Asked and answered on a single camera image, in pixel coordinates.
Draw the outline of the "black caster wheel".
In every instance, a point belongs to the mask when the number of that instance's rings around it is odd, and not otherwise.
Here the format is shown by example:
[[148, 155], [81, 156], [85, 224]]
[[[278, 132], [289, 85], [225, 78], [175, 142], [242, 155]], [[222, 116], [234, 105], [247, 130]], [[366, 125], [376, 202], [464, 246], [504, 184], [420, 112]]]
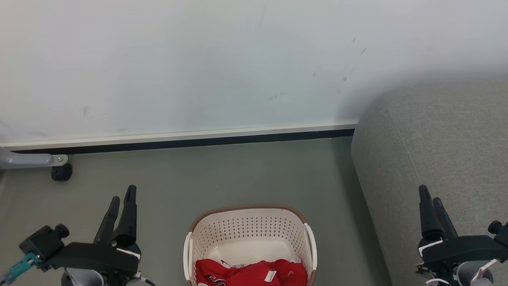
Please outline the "black caster wheel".
[[65, 182], [69, 181], [73, 174], [73, 167], [71, 164], [65, 164], [61, 166], [53, 166], [51, 169], [51, 178], [53, 181]]

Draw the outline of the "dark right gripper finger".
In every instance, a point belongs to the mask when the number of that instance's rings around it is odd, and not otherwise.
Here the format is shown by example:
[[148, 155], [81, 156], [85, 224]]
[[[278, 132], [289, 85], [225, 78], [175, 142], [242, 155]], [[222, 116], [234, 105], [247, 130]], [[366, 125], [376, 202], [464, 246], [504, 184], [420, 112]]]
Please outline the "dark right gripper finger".
[[421, 235], [425, 240], [440, 240], [443, 236], [443, 230], [434, 212], [433, 199], [427, 186], [419, 186], [419, 210]]
[[439, 197], [433, 199], [433, 210], [445, 238], [456, 238], [458, 233]]

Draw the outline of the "plain red garment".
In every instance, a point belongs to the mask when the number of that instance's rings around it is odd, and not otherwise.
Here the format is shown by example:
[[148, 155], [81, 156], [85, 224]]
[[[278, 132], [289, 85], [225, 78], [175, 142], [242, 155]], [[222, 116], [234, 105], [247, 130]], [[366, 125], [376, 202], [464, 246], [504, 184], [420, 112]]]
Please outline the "plain red garment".
[[278, 259], [239, 268], [227, 286], [306, 286], [307, 278], [303, 263]]

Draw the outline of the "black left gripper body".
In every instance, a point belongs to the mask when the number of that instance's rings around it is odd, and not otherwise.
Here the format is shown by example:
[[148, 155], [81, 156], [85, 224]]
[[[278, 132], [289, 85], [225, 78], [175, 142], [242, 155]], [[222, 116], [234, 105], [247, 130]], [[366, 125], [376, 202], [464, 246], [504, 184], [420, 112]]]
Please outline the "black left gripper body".
[[40, 263], [44, 272], [50, 269], [72, 268], [97, 272], [134, 275], [139, 259], [135, 255], [108, 245], [72, 242]]

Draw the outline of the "grey metal stand leg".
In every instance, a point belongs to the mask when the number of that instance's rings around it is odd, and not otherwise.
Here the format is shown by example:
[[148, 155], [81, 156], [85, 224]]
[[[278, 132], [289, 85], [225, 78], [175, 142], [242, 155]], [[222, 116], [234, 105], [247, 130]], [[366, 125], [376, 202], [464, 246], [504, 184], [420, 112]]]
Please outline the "grey metal stand leg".
[[0, 170], [32, 167], [58, 167], [67, 164], [67, 155], [20, 154], [0, 146]]

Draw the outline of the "white perforated laundry basket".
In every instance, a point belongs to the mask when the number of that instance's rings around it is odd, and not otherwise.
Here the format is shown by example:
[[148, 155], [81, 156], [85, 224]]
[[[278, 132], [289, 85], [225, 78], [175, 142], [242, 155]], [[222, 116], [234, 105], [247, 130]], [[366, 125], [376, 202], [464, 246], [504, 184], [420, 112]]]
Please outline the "white perforated laundry basket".
[[186, 286], [197, 286], [195, 263], [213, 259], [246, 265], [278, 259], [301, 259], [306, 286], [314, 286], [318, 252], [312, 228], [295, 208], [245, 205], [210, 210], [190, 227], [183, 248]]

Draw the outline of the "white and black baseboard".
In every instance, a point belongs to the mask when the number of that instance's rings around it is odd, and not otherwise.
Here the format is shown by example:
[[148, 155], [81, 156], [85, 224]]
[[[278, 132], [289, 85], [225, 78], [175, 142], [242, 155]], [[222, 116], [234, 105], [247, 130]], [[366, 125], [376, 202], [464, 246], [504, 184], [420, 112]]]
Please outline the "white and black baseboard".
[[56, 141], [33, 141], [3, 143], [7, 150], [35, 154], [90, 154], [152, 149], [200, 147], [207, 145], [232, 145], [278, 141], [301, 141], [317, 138], [352, 136], [357, 121], [319, 124], [269, 126], [263, 128], [221, 129], [147, 135], [121, 135], [113, 137], [62, 139]]

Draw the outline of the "grey fabric sofa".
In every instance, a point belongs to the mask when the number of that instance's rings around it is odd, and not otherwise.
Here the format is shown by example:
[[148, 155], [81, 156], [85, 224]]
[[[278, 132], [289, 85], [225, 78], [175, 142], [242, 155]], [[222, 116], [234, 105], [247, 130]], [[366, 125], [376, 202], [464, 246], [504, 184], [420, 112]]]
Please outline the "grey fabric sofa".
[[392, 286], [424, 286], [420, 185], [461, 236], [508, 222], [508, 77], [388, 92], [361, 116], [351, 152]]

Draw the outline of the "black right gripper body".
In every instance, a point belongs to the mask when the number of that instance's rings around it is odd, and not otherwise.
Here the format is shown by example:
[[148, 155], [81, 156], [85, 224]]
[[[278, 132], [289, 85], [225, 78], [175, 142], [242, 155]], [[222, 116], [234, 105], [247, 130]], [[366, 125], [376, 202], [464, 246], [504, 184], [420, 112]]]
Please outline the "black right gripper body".
[[422, 263], [417, 265], [419, 274], [452, 274], [464, 262], [492, 259], [504, 262], [508, 259], [508, 246], [487, 235], [422, 238], [418, 252], [422, 259]]

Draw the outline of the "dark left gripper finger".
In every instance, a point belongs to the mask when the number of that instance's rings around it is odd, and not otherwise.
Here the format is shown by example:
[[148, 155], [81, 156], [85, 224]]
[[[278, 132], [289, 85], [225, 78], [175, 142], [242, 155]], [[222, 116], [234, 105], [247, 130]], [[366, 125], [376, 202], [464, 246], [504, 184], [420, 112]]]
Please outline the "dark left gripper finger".
[[100, 227], [95, 235], [95, 244], [111, 244], [115, 222], [118, 217], [120, 198], [113, 197], [107, 212], [105, 213]]
[[138, 249], [137, 245], [137, 187], [130, 185], [123, 199], [123, 209], [113, 232], [116, 248]]

